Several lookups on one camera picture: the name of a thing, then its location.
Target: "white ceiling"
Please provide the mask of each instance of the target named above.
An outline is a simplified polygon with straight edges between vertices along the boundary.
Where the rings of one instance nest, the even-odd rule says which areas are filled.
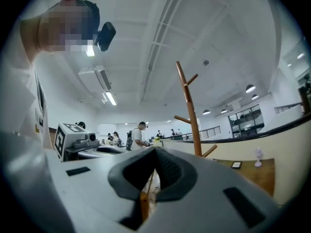
[[[48,8],[58,0],[41,1]],[[100,113],[126,111],[130,115],[131,108],[139,115],[152,115],[155,121],[178,113],[187,117],[176,61],[180,61],[187,79],[199,75],[190,86],[199,114],[209,109],[214,116],[219,115],[223,107],[240,97],[242,106],[250,103],[252,94],[245,93],[250,83],[257,87],[260,97],[268,93],[277,68],[276,28],[268,0],[90,1],[100,9],[100,28],[106,21],[116,28],[108,51],[95,49],[94,57],[66,52],[49,58],[57,58],[66,75],[70,70],[71,82],[84,90],[81,99],[101,95],[87,92],[78,72],[104,66],[118,105],[90,105]],[[206,67],[204,60],[209,61]],[[123,123],[123,117],[113,118],[116,121],[109,123]]]

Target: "camera lens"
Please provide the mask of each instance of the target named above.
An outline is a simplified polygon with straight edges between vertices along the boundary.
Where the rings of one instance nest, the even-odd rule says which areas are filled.
[[[90,139],[91,141],[95,141],[95,140],[96,140],[95,134],[90,134],[89,139]]]

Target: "neck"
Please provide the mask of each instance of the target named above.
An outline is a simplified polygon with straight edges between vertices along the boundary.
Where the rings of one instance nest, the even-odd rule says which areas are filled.
[[[40,17],[23,20],[20,23],[20,37],[31,65],[42,51],[38,39],[39,23]]]

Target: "window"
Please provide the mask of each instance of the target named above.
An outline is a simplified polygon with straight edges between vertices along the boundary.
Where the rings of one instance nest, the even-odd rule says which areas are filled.
[[[229,116],[233,138],[257,134],[264,127],[259,105]]]

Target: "metal railing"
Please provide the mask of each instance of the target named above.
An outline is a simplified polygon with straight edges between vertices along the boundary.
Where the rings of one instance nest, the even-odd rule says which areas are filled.
[[[276,114],[280,114],[280,113],[282,113],[284,111],[287,111],[288,109],[293,108],[293,107],[295,107],[295,106],[297,106],[299,104],[302,106],[302,103],[293,103],[293,104],[288,104],[288,105],[283,105],[283,106],[275,107],[274,110],[275,110]]]
[[[207,130],[202,130],[199,133],[200,133],[200,140],[201,141],[208,140],[212,136],[215,136],[215,135],[221,133],[220,126],[210,128]],[[162,138],[162,140],[193,141],[193,136],[192,136],[192,133],[180,134],[180,135],[174,135],[174,136],[172,135],[170,137]]]

